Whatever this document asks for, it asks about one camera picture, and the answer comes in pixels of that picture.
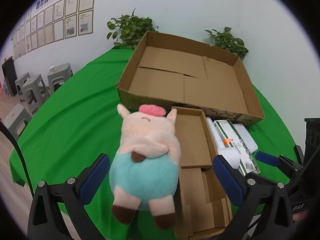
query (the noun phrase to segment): small cardboard box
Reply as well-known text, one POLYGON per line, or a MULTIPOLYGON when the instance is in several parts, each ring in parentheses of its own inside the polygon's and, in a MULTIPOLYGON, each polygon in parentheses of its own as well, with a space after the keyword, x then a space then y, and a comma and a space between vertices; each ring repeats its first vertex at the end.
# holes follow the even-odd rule
POLYGON ((217 150, 204 111, 174 108, 178 110, 175 129, 181 146, 174 235, 182 240, 198 240, 221 234, 230 223, 232 212, 212 169, 217 150))
POLYGON ((206 116, 253 125, 264 118, 250 78, 236 55, 186 38, 146 32, 119 82, 131 110, 154 104, 203 109, 206 116))

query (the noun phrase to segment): black cable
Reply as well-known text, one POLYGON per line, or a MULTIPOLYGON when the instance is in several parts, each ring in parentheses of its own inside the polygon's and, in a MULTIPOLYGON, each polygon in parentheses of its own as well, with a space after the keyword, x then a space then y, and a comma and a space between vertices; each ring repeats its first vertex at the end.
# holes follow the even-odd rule
POLYGON ((5 127, 5 125, 0 122, 0 131, 4 134, 4 136, 6 136, 6 138, 12 143, 12 145, 14 146, 14 148, 16 149, 17 151, 17 154, 20 158, 20 161, 22 163, 22 167, 23 167, 23 170, 24 170, 24 173, 26 175, 26 178, 27 178, 27 182, 29 184, 29 189, 30 189, 30 192, 31 192, 31 195, 32 195, 32 198, 34 196, 34 192, 33 192, 33 188, 32 188, 32 184, 31 184, 31 180, 30 180, 30 176, 29 176, 29 173, 28 173, 28 169, 27 169, 27 165, 26 165, 26 161, 24 160, 24 157, 22 155, 22 152, 20 150, 20 147, 17 143, 17 141, 14 139, 13 135, 9 132, 9 130, 5 127))

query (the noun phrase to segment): green tablecloth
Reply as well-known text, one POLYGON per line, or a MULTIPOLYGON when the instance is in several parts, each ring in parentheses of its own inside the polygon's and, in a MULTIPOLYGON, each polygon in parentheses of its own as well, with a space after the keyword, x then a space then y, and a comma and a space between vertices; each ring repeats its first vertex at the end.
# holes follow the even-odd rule
MULTIPOLYGON (((120 102, 114 86, 132 54, 132 50, 112 49, 87 64, 58 89, 35 114, 18 143, 25 157, 32 186, 41 180, 63 183, 77 177, 100 153, 113 160, 119 146, 122 119, 117 114, 120 102)), ((296 160, 294 141, 268 101, 256 89, 265 119, 249 128, 259 150, 285 155, 296 160)), ((258 162, 261 175, 288 182, 277 168, 258 162)), ((26 181, 22 165, 14 151, 10 157, 14 182, 26 181)), ((130 226, 111 215, 113 195, 108 176, 91 204, 85 209, 106 238, 174 239, 173 230, 160 231, 150 212, 138 212, 130 226)))

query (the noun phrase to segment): gray plastic stool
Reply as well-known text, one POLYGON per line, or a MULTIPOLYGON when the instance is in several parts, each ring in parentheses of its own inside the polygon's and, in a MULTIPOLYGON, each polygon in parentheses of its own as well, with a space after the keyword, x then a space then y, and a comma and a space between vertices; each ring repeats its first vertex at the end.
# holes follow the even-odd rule
POLYGON ((73 73, 69 63, 50 68, 48 73, 50 92, 53 94, 72 76, 73 73))
POLYGON ((4 125, 7 127, 9 132, 13 135, 17 141, 21 135, 18 134, 19 127, 25 123, 25 127, 30 122, 31 116, 26 109, 20 104, 17 104, 11 112, 4 119, 4 125))
POLYGON ((29 78, 29 77, 30 77, 29 73, 24 73, 21 76, 19 76, 17 78, 17 80, 15 81, 17 92, 20 97, 20 102, 27 101, 27 99, 25 98, 25 95, 21 92, 21 87, 27 81, 27 78, 29 78))
POLYGON ((49 98, 49 92, 44 85, 41 75, 31 76, 21 87, 25 95, 29 111, 34 114, 49 98))

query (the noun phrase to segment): stuffed pig toy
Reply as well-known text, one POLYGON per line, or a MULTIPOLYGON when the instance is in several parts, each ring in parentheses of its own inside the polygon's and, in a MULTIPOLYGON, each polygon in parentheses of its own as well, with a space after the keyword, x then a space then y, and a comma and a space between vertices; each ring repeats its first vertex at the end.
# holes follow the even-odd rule
POLYGON ((180 144, 174 135, 177 110, 142 105, 138 112, 117 106, 123 118, 120 147, 109 172, 114 195, 112 214, 129 224, 137 210, 150 210, 159 229, 176 224, 173 195, 177 189, 180 144))

